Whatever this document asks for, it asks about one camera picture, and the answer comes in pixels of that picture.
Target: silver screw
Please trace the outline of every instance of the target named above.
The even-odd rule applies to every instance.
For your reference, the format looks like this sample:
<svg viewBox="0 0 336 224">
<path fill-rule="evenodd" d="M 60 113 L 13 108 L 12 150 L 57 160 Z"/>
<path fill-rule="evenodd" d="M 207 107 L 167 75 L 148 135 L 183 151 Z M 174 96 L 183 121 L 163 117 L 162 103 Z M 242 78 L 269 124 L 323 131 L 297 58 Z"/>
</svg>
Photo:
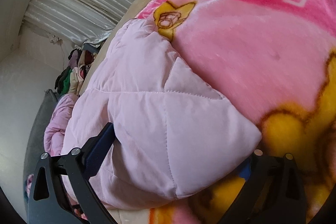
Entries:
<svg viewBox="0 0 336 224">
<path fill-rule="evenodd" d="M 292 155 L 291 153 L 287 153 L 287 154 L 286 154 L 286 158 L 287 158 L 288 160 L 292 160 L 292 159 L 294 159 L 294 157 L 293 157 L 293 155 Z"/>
<path fill-rule="evenodd" d="M 41 159 L 44 160 L 49 157 L 49 154 L 47 152 L 44 152 L 41 154 Z"/>
<path fill-rule="evenodd" d="M 255 154 L 256 156 L 262 156 L 262 155 L 263 155 L 263 152 L 262 152 L 260 149 L 256 149 L 256 150 L 254 150 L 254 154 Z"/>
<path fill-rule="evenodd" d="M 78 155 L 80 152 L 80 148 L 74 148 L 73 150 L 71 150 L 71 155 L 75 156 Z"/>
</svg>

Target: cartoon character print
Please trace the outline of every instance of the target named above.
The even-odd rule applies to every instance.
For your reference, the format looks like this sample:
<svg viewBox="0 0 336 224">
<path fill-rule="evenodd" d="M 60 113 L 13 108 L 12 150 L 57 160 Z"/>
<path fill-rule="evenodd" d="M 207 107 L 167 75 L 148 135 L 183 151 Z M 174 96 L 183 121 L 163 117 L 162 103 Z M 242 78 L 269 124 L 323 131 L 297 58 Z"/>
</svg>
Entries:
<svg viewBox="0 0 336 224">
<path fill-rule="evenodd" d="M 192 1 L 178 7 L 171 1 L 166 1 L 159 6 L 154 11 L 154 20 L 159 34 L 167 37 L 172 42 L 176 27 L 187 19 L 195 5 L 196 2 Z"/>
</svg>

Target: white wall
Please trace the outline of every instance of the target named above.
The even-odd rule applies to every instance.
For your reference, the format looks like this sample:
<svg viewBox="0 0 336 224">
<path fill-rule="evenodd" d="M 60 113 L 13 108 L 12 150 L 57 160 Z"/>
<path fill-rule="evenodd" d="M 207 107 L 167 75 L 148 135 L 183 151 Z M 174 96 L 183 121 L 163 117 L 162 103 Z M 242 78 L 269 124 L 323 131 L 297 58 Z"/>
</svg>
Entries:
<svg viewBox="0 0 336 224">
<path fill-rule="evenodd" d="M 0 185 L 24 220 L 22 176 L 26 146 L 44 90 L 53 88 L 59 74 L 19 50 L 0 63 Z"/>
<path fill-rule="evenodd" d="M 68 66 L 68 56 L 75 44 L 61 41 L 52 44 L 49 39 L 32 32 L 27 27 L 20 30 L 20 51 L 62 72 Z"/>
</svg>

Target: pink blanket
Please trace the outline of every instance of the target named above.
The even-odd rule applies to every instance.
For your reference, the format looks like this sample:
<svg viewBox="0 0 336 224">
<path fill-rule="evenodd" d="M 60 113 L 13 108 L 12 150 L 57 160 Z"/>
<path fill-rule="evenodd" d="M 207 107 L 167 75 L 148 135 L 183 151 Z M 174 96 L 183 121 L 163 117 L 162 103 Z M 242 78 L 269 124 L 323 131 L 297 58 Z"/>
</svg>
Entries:
<svg viewBox="0 0 336 224">
<path fill-rule="evenodd" d="M 155 20 L 191 69 L 258 125 L 264 152 L 294 155 L 311 219 L 336 181 L 336 1 L 152 0 L 138 18 Z M 225 180 L 212 188 L 222 194 L 191 201 L 199 219 L 215 223 L 241 186 Z"/>
<path fill-rule="evenodd" d="M 61 155 L 65 130 L 77 100 L 77 95 L 65 94 L 59 100 L 51 116 L 50 123 L 45 129 L 43 138 L 44 151 L 48 152 L 52 157 Z"/>
</svg>

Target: black metal clamp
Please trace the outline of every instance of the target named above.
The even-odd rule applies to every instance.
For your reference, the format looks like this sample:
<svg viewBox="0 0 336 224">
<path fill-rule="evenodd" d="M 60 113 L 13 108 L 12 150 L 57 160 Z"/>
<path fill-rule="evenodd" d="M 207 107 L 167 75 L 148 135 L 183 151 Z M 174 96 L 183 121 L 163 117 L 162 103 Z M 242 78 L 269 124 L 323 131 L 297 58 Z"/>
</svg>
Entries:
<svg viewBox="0 0 336 224">
<path fill-rule="evenodd" d="M 92 189 L 89 178 L 97 174 L 115 140 L 112 123 L 82 148 L 67 155 L 43 153 L 37 163 L 28 203 L 29 224 L 117 224 Z M 218 224 L 305 224 L 307 201 L 300 172 L 291 154 L 283 158 L 255 150 L 250 157 L 251 175 Z M 71 186 L 88 220 L 76 216 L 66 195 L 61 175 Z M 269 178 L 270 183 L 259 212 L 253 208 Z M 336 187 L 310 224 L 336 221 Z"/>
</svg>

